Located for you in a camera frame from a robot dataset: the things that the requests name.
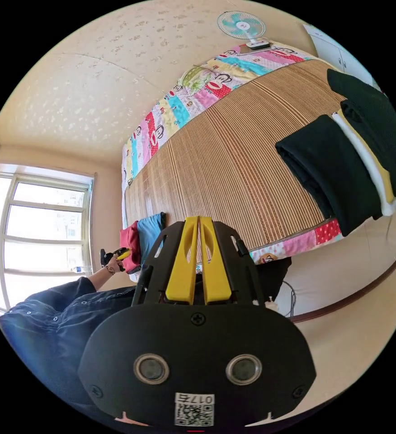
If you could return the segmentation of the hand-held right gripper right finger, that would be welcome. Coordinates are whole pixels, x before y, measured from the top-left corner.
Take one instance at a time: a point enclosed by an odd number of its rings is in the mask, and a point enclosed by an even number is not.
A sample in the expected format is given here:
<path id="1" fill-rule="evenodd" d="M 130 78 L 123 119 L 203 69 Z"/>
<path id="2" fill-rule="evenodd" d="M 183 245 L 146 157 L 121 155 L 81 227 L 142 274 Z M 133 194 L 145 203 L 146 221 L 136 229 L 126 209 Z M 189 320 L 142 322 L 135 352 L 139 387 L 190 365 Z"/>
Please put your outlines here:
<path id="1" fill-rule="evenodd" d="M 231 298 L 231 287 L 210 217 L 199 217 L 199 230 L 205 304 L 225 303 Z"/>

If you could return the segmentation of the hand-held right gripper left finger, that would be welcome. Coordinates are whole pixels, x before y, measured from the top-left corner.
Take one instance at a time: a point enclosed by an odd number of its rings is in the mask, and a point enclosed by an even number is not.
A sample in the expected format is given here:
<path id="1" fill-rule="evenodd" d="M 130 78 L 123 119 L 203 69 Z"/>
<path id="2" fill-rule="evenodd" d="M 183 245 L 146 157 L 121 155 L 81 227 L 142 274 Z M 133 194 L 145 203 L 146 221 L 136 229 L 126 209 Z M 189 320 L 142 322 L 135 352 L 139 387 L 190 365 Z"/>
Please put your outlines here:
<path id="1" fill-rule="evenodd" d="M 193 304 L 198 247 L 198 216 L 186 218 L 165 291 L 166 299 Z"/>

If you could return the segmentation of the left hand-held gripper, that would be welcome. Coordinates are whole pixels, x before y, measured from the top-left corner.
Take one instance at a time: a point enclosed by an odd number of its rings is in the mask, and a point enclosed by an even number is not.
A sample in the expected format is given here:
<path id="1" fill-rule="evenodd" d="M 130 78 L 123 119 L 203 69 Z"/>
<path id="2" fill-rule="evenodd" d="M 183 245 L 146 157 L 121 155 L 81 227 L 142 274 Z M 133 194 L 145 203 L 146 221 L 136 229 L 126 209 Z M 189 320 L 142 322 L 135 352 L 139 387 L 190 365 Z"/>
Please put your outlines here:
<path id="1" fill-rule="evenodd" d="M 105 267 L 114 255 L 117 256 L 117 261 L 123 261 L 131 254 L 131 249 L 127 247 L 119 248 L 118 250 L 112 252 L 106 252 L 105 249 L 100 250 L 100 264 L 101 267 Z"/>

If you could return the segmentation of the person's left hand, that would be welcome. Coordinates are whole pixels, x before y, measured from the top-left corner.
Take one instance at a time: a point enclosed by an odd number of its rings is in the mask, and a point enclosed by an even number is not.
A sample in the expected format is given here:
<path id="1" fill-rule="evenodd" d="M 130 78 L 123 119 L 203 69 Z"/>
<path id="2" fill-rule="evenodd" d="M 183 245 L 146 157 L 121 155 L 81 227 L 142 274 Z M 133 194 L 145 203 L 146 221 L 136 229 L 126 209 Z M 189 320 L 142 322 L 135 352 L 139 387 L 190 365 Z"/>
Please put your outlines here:
<path id="1" fill-rule="evenodd" d="M 123 262 L 113 255 L 109 262 L 104 266 L 111 275 L 124 271 Z"/>

